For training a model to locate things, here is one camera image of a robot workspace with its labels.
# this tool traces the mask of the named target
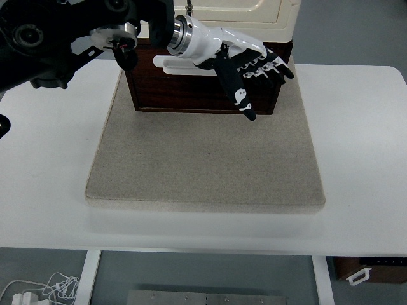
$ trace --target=beige felt mat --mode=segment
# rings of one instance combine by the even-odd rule
[[[102,208],[312,213],[325,203],[296,79],[274,114],[135,112],[124,73],[86,187]]]

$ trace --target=robotic finger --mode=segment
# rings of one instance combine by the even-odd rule
[[[10,128],[11,128],[10,120],[6,116],[0,114],[0,139],[3,138],[3,136],[6,135],[6,133],[9,132]]]

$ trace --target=white table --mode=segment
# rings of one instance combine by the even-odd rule
[[[297,65],[326,206],[313,215],[92,208],[85,184],[119,75],[94,60],[67,90],[6,93],[0,247],[407,255],[407,85],[390,67]]]

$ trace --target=cable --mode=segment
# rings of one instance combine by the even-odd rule
[[[62,276],[65,280],[61,281],[59,283],[56,283],[54,285],[50,285],[53,277],[56,275]],[[62,274],[61,272],[55,272],[50,276],[50,279],[48,280],[47,284],[36,283],[33,281],[25,281],[25,280],[11,281],[11,282],[9,282],[9,284],[7,284],[7,286],[4,288],[3,292],[1,293],[0,301],[1,301],[1,298],[3,297],[4,293],[8,289],[8,287],[14,283],[28,283],[28,284],[39,285],[39,286],[44,287],[44,288],[37,288],[37,289],[25,289],[21,293],[22,296],[28,291],[40,290],[42,295],[47,297],[48,300],[50,300],[50,302],[54,303],[55,305],[66,305],[62,302],[58,302],[57,299],[61,299],[64,301],[72,301],[72,303],[70,304],[70,305],[72,305],[75,302],[76,292],[78,291],[79,278],[74,277],[74,276],[66,276],[66,275]],[[23,304],[23,298],[21,298],[20,305],[25,305],[25,304]]]

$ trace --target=wooden box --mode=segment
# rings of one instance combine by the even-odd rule
[[[266,43],[288,62],[292,42]],[[138,66],[126,73],[136,111],[239,113],[226,97],[216,76],[175,76],[155,67],[156,55],[168,55],[167,50],[154,48],[148,39],[140,39],[137,47]],[[280,85],[274,88],[256,86],[245,79],[247,94],[258,114],[272,114]]]
[[[399,261],[406,259],[397,258],[377,258],[379,263],[376,264],[374,259],[371,264],[365,264],[360,257],[334,257],[336,278],[346,280],[349,276],[355,274],[363,268],[371,268],[370,279],[372,283],[396,283],[402,284],[407,282],[407,266],[394,266]]]

